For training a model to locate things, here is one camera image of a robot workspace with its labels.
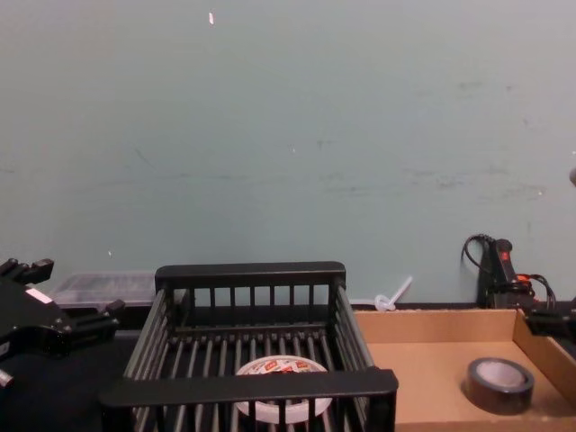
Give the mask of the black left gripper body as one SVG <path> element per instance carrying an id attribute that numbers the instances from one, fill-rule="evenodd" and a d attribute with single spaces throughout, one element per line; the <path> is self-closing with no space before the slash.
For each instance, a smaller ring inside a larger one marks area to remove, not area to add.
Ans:
<path id="1" fill-rule="evenodd" d="M 1 359 L 25 353 L 66 356 L 71 350 L 69 316 L 46 294 L 1 279 Z"/>

